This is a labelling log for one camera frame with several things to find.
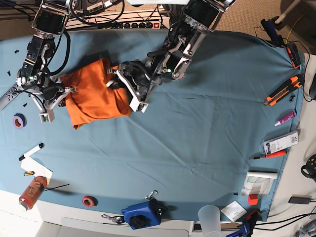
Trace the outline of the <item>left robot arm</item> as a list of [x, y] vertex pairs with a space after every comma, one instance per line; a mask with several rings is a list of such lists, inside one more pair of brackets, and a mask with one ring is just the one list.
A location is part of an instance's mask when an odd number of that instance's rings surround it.
[[233, 0], [191, 0], [181, 17], [169, 28], [161, 49], [149, 52], [146, 63], [134, 60], [109, 69], [113, 77], [106, 86], [126, 88], [132, 95], [130, 108], [145, 112], [148, 100], [164, 81], [180, 80], [192, 62], [192, 57], [208, 33], [213, 32]]

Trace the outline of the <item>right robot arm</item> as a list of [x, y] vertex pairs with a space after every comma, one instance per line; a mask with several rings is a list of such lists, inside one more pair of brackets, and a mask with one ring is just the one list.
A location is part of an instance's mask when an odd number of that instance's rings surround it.
[[[69, 55], [71, 39], [66, 31], [66, 24], [71, 15], [70, 0], [43, 0], [35, 15], [32, 28], [35, 34], [27, 47], [27, 56], [18, 71], [16, 83], [11, 95], [27, 93], [40, 110], [41, 122], [52, 122], [55, 118], [53, 109], [64, 105], [68, 94], [76, 92], [75, 87], [66, 87], [58, 82], [57, 75], [65, 68]], [[55, 72], [48, 68], [57, 46], [56, 36], [66, 37], [66, 55], [62, 66]]]

